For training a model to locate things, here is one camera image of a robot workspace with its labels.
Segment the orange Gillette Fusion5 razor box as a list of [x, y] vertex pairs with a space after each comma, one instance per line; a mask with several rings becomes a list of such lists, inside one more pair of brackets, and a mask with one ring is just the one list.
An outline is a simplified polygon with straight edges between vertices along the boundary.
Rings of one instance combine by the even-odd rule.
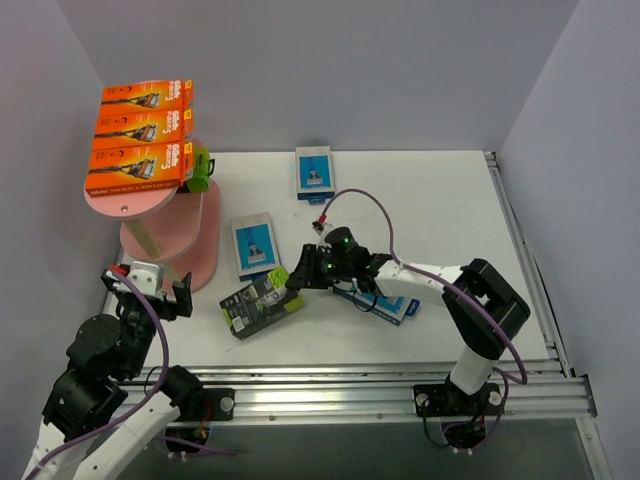
[[184, 110], [193, 103], [192, 79], [152, 80], [105, 87], [99, 112], [101, 116], [107, 116], [145, 110]]

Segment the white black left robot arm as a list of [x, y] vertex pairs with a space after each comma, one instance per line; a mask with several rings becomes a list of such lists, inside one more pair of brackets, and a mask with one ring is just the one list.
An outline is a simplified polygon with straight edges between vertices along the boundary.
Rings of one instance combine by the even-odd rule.
[[[115, 314], [95, 314], [68, 347], [66, 370], [45, 403], [26, 479], [115, 479], [172, 422], [205, 413], [201, 381], [169, 364], [162, 321], [193, 312], [192, 276], [163, 291], [164, 268], [135, 261], [101, 274], [117, 299]], [[153, 340], [162, 348], [160, 376], [138, 404], [120, 417], [127, 399], [120, 383], [138, 377]]]

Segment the blue Harry's razor box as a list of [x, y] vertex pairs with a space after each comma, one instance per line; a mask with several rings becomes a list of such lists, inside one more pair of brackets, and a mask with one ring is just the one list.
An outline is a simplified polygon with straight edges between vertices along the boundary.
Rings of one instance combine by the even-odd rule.
[[232, 218], [230, 227], [241, 281], [254, 279], [281, 266], [268, 212]]

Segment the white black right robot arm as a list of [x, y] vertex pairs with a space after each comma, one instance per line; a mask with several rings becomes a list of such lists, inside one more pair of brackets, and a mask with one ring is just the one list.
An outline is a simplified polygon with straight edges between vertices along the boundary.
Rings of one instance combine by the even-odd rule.
[[407, 297], [446, 308], [464, 343], [443, 390], [453, 411], [467, 412], [479, 402], [481, 388], [499, 371], [505, 351], [519, 371], [507, 379], [528, 382], [513, 339], [531, 310], [488, 261], [476, 258], [462, 266], [403, 263], [390, 253], [370, 252], [349, 228], [338, 227], [323, 233], [319, 243], [302, 247], [286, 287], [327, 290], [342, 284], [375, 297]]

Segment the orange Gillette Fusion box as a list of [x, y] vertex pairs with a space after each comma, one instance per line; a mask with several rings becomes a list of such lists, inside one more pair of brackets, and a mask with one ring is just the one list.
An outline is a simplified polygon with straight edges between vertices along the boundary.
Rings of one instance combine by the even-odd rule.
[[192, 178], [193, 153], [192, 142], [95, 150], [85, 192], [101, 197], [179, 188]]
[[188, 142], [193, 138], [193, 130], [192, 108], [102, 116], [96, 122], [92, 149]]

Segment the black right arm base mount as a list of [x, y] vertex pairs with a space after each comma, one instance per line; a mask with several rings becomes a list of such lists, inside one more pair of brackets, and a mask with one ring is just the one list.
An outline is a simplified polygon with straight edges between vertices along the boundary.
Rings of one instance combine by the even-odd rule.
[[466, 395], [450, 383], [417, 384], [412, 387], [416, 415], [423, 418], [496, 416], [502, 405], [497, 384], [486, 383]]

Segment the black green Gillette Labs box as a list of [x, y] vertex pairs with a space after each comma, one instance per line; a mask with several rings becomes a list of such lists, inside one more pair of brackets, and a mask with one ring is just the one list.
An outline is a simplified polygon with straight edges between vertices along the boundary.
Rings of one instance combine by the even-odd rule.
[[215, 160], [211, 158], [209, 150], [201, 145], [196, 145], [193, 153], [194, 168], [192, 177], [177, 189], [177, 194], [206, 193], [209, 191]]

